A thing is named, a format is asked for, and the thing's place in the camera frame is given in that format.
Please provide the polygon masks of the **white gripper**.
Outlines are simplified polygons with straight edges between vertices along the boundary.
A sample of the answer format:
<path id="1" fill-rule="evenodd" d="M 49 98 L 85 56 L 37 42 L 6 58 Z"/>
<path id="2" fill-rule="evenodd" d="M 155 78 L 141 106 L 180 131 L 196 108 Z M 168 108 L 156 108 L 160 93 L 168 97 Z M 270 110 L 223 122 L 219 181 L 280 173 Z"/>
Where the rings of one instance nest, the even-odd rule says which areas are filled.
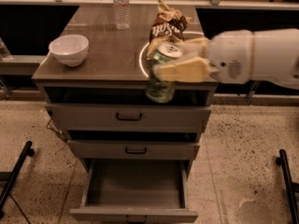
<path id="1" fill-rule="evenodd" d="M 163 81 L 197 83 L 212 76 L 223 84 L 244 84 L 249 80 L 252 44 L 253 33 L 247 30 L 223 32 L 210 41 L 206 37 L 185 40 L 182 48 L 200 57 L 155 64 L 152 72 Z"/>

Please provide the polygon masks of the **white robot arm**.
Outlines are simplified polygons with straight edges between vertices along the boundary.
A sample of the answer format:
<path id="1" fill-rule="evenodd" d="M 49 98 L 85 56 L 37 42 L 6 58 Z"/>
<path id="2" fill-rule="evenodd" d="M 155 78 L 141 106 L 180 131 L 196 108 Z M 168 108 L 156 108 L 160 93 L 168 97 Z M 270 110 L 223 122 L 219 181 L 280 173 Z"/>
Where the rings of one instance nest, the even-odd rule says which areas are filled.
<path id="1" fill-rule="evenodd" d="M 195 83 L 211 77 L 223 84 L 268 81 L 299 89 L 298 29 L 226 31 L 210 39 L 163 42 L 159 48 L 175 55 L 152 68 L 164 81 Z"/>

